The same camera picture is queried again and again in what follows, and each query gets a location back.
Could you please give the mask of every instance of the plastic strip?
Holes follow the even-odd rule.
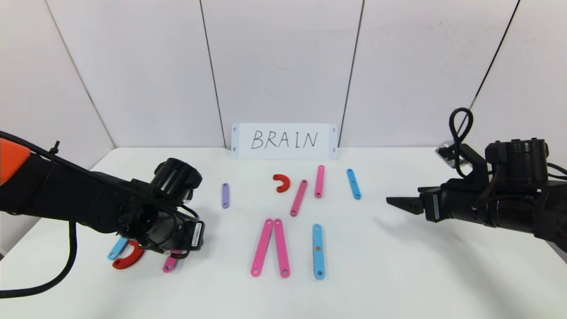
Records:
[[[253,277],[258,277],[262,273],[264,259],[266,258],[266,252],[268,251],[268,244],[270,243],[270,237],[272,236],[273,224],[274,221],[271,219],[266,219],[264,222],[264,228],[262,228],[262,234],[260,235],[256,255],[254,255],[254,261],[252,262],[252,268],[250,269],[250,274]]]
[[[170,251],[170,253],[172,254],[180,254],[181,250],[172,250]],[[168,272],[172,272],[175,269],[175,266],[177,265],[177,260],[176,258],[172,258],[171,256],[168,256],[166,259],[166,263],[163,264],[163,272],[168,273]]]
[[[142,250],[139,245],[138,242],[133,241],[133,240],[129,240],[128,243],[130,245],[132,245],[134,247],[134,251],[132,251],[132,253],[124,258],[119,258],[117,260],[115,260],[112,263],[112,267],[116,268],[116,269],[126,269],[130,266],[132,266],[133,264],[135,264],[136,262],[138,262],[138,260],[140,258],[142,258],[142,255],[144,254],[145,250]]]
[[[325,177],[325,166],[319,165],[317,168],[317,180],[315,182],[315,197],[321,198],[323,196],[323,180]]]
[[[118,238],[118,241],[116,242],[116,244],[114,244],[114,247],[112,248],[110,253],[108,253],[107,258],[112,261],[118,258],[118,256],[120,256],[120,254],[124,251],[127,245],[128,245],[128,240],[126,238],[124,237]]]
[[[276,249],[278,251],[278,263],[280,264],[280,275],[283,278],[289,277],[289,260],[287,258],[287,248],[285,246],[284,224],[281,219],[274,220],[274,232],[276,234]]]
[[[356,177],[354,177],[354,171],[352,169],[347,169],[346,174],[349,177],[350,188],[353,191],[354,199],[362,198],[362,194],[360,194],[360,189],[358,188],[358,183],[356,182]]]
[[[299,183],[299,188],[297,189],[297,194],[295,194],[295,200],[291,206],[290,215],[297,216],[299,214],[299,207],[301,206],[301,201],[303,200],[303,195],[305,195],[305,189],[307,188],[307,181],[304,179]]]
[[[276,174],[273,177],[274,181],[281,181],[283,184],[278,186],[276,188],[276,191],[278,193],[283,193],[285,191],[287,191],[287,189],[289,188],[289,186],[291,185],[291,182],[289,181],[289,178],[283,174]]]
[[[313,225],[313,274],[315,278],[325,278],[325,254],[323,252],[323,227]]]
[[[224,183],[222,185],[222,208],[227,209],[230,206],[229,185]]]

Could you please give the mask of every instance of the purple plastic strip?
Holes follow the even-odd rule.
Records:
[[[222,185],[222,208],[227,209],[230,206],[229,184]]]

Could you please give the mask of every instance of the black cable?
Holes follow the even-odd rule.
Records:
[[[466,114],[466,119],[467,120],[467,126],[465,126],[464,128],[464,132],[463,134],[461,134],[459,136],[456,128],[455,128],[455,116],[460,113],[460,112],[464,112]],[[457,173],[459,173],[459,175],[462,178],[467,177],[463,171],[461,171],[460,169],[460,145],[463,142],[464,138],[467,137],[468,132],[471,130],[472,128],[472,122],[473,122],[473,116],[472,116],[472,112],[471,110],[467,109],[466,107],[460,107],[458,109],[456,109],[455,111],[453,111],[451,113],[451,116],[449,116],[449,130],[451,131],[451,135],[453,136],[453,148],[454,148],[454,152],[455,152],[455,169],[457,170]]]
[[[193,215],[193,217],[195,217],[197,220],[201,219],[199,217],[199,215],[192,209],[190,209],[189,207],[185,206],[185,205],[181,205],[181,208],[183,208],[184,210],[188,211],[189,213],[191,213],[191,215]]]
[[[492,179],[490,180],[490,183],[488,184],[488,186],[486,187],[486,189],[482,192],[482,194],[480,194],[479,198],[476,200],[476,202],[474,203],[474,205],[472,206],[472,209],[477,210],[480,207],[484,206],[482,203],[483,201],[486,199],[486,197],[488,196],[488,194],[490,194],[490,192],[492,192],[492,190],[494,189],[494,187],[496,186],[496,182],[498,181],[498,172],[494,173],[492,175]]]
[[[559,176],[559,175],[553,175],[553,174],[547,174],[549,177],[553,177],[553,178],[557,178],[557,179],[561,179],[563,181],[567,181],[567,177],[566,176]]]
[[[115,190],[119,190],[119,191],[122,191],[122,192],[126,192],[127,194],[134,195],[134,196],[136,196],[137,198],[139,198],[141,201],[143,201],[143,202],[145,202],[145,203],[148,203],[148,204],[152,204],[153,206],[156,206],[157,208],[159,208],[159,209],[161,209],[161,210],[163,210],[163,211],[165,211],[165,212],[168,212],[168,213],[170,213],[170,214],[173,214],[173,215],[175,215],[175,216],[177,216],[177,217],[179,217],[179,218],[186,219],[186,220],[189,220],[189,221],[193,221],[194,223],[198,222],[198,220],[196,220],[195,218],[190,217],[190,216],[187,216],[187,215],[185,215],[185,214],[182,214],[182,213],[178,212],[176,209],[172,209],[171,207],[169,207],[169,206],[167,206],[167,205],[161,203],[161,202],[158,201],[158,200],[155,200],[155,199],[153,199],[153,198],[147,196],[146,194],[143,194],[143,193],[138,192],[138,191],[136,191],[136,190],[134,190],[134,189],[131,189],[131,188],[126,187],[126,186],[123,186],[123,185],[121,185],[121,184],[118,184],[118,183],[114,183],[114,182],[112,182],[112,181],[109,181],[109,180],[107,180],[106,178],[104,178],[104,177],[102,177],[102,176],[93,174],[91,171],[86,170],[86,169],[84,169],[84,168],[82,168],[82,167],[80,167],[80,166],[78,166],[78,165],[76,165],[76,164],[73,164],[73,163],[71,163],[71,162],[69,162],[69,161],[67,161],[67,160],[64,160],[64,159],[61,158],[61,157],[55,156],[54,154],[52,154],[52,153],[50,153],[50,152],[48,152],[48,151],[42,149],[41,147],[39,147],[39,146],[37,146],[37,145],[34,145],[34,144],[32,144],[32,143],[30,143],[30,142],[28,142],[28,141],[26,141],[26,140],[24,140],[24,139],[22,139],[22,138],[19,138],[19,137],[17,137],[17,136],[14,136],[14,135],[12,135],[12,134],[9,134],[9,133],[6,133],[6,132],[2,132],[2,131],[0,131],[0,138],[3,138],[3,139],[5,139],[5,140],[12,141],[12,142],[14,142],[14,143],[16,143],[16,144],[20,144],[20,145],[22,145],[22,146],[25,146],[25,147],[27,147],[28,149],[32,150],[34,153],[36,153],[36,154],[38,154],[38,155],[40,155],[40,156],[42,156],[42,157],[48,158],[48,159],[52,160],[53,162],[55,162],[55,163],[57,163],[57,164],[60,164],[60,165],[62,165],[62,166],[64,166],[64,167],[68,167],[68,168],[70,168],[70,169],[73,169],[73,170],[76,171],[77,173],[82,174],[82,175],[84,175],[84,176],[86,176],[86,177],[89,177],[89,178],[91,178],[91,179],[93,179],[93,180],[95,180],[95,181],[97,181],[97,182],[99,182],[99,183],[105,184],[105,185],[107,185],[107,186],[109,186],[109,187],[112,187],[112,188],[114,188]]]
[[[547,163],[548,167],[551,167],[553,169],[556,169],[560,172],[562,172],[563,174],[567,175],[567,170],[564,169],[563,167],[559,166],[559,165],[555,165],[554,163]]]
[[[77,257],[77,225],[74,222],[69,222],[69,259],[67,259],[67,264],[63,268],[63,270],[57,275],[57,277],[53,278],[48,283],[45,283],[41,286],[33,287],[33,288],[25,288],[25,289],[14,289],[14,290],[2,290],[0,291],[0,299],[1,298],[17,298],[17,297],[26,297],[37,295],[38,293],[45,292],[53,287],[55,287],[58,283],[60,283],[69,271],[71,270],[73,264],[75,263],[75,258]]]
[[[51,176],[51,172],[53,172],[53,167],[55,166],[55,161],[53,160],[53,157],[55,156],[55,154],[59,153],[59,141],[55,142],[55,146],[51,148],[51,150],[49,151],[49,154],[51,155],[49,157],[50,159],[50,164],[49,164],[49,172],[47,173],[47,175],[45,176],[45,178],[43,179],[43,183],[41,184],[41,186],[39,187],[38,191],[36,192],[35,196],[33,197],[33,201],[29,204],[29,206],[33,206],[33,203],[39,198],[39,195],[41,195],[41,191],[43,190],[43,187],[47,184],[47,181],[49,180],[49,177]]]
[[[501,200],[517,200],[520,202],[526,202],[526,203],[530,203],[530,204],[535,204],[535,201],[532,197],[530,196],[518,196],[518,195],[503,195],[503,196],[495,196],[495,197],[491,197],[491,198],[487,198],[484,201],[482,201],[475,210],[477,210],[478,208],[482,208],[490,203],[496,202],[496,201],[501,201]]]

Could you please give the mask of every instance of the red curved piece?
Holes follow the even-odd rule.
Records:
[[[278,187],[276,188],[276,191],[277,191],[278,193],[283,193],[283,192],[287,191],[287,189],[288,189],[289,186],[290,186],[289,178],[288,178],[287,176],[283,175],[283,174],[276,174],[276,175],[274,175],[274,181],[281,181],[281,182],[283,182],[282,185],[280,185],[280,186],[278,186]]]
[[[118,258],[117,260],[115,260],[112,263],[112,267],[116,269],[126,269],[135,264],[142,257],[144,250],[138,246],[138,242],[129,240],[128,243],[134,246],[134,251],[124,258]]]

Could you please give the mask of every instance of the blue plastic strip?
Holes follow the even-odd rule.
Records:
[[[108,253],[108,259],[114,260],[120,256],[120,254],[124,251],[124,248],[128,245],[128,240],[124,237],[120,237],[110,253]]]
[[[353,190],[354,199],[362,198],[362,194],[360,194],[360,189],[358,188],[358,183],[356,182],[356,177],[354,177],[354,171],[352,169],[347,169],[346,174],[349,177],[350,188]]]
[[[323,226],[313,225],[313,274],[315,278],[325,278],[325,254],[323,249]]]

